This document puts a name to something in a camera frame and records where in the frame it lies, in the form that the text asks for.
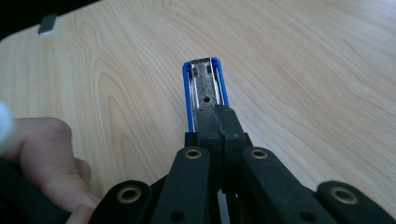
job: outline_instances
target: table surface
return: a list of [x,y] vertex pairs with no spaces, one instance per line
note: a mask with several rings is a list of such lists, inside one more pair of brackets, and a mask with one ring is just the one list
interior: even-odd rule
[[221,59],[230,106],[307,187],[341,180],[396,217],[396,2],[101,1],[0,43],[0,100],[73,129],[103,196],[167,174],[184,62]]

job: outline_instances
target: human hand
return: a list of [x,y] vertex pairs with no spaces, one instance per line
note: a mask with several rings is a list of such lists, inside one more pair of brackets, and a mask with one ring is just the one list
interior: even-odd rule
[[91,192],[89,164],[73,156],[72,132],[61,120],[15,119],[16,139],[1,158],[19,165],[24,177],[60,208],[67,223],[88,223],[99,198]]

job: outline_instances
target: metal grommet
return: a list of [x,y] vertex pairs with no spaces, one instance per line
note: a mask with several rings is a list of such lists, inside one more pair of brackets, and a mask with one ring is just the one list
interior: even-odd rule
[[268,157],[268,154],[261,149],[251,150],[250,155],[255,159],[265,159]]
[[198,149],[190,149],[184,155],[189,159],[198,159],[202,156],[202,152]]
[[351,192],[349,189],[345,189],[342,187],[330,188],[330,194],[334,197],[334,199],[341,203],[357,204],[359,201],[356,194]]
[[136,202],[142,195],[142,190],[137,186],[127,186],[120,189],[117,193],[117,201],[119,203],[133,203]]

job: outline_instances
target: white object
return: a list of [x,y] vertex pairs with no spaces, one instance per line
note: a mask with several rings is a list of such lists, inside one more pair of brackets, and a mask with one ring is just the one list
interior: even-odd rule
[[14,119],[9,108],[0,101],[0,155],[11,144],[14,133]]

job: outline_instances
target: wood grain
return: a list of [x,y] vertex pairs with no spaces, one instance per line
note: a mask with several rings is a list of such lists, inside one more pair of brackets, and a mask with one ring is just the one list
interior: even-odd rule
[[0,43],[0,100],[74,132],[103,196],[183,146],[181,65],[217,56],[255,146],[307,187],[346,181],[396,217],[396,3],[102,1]]

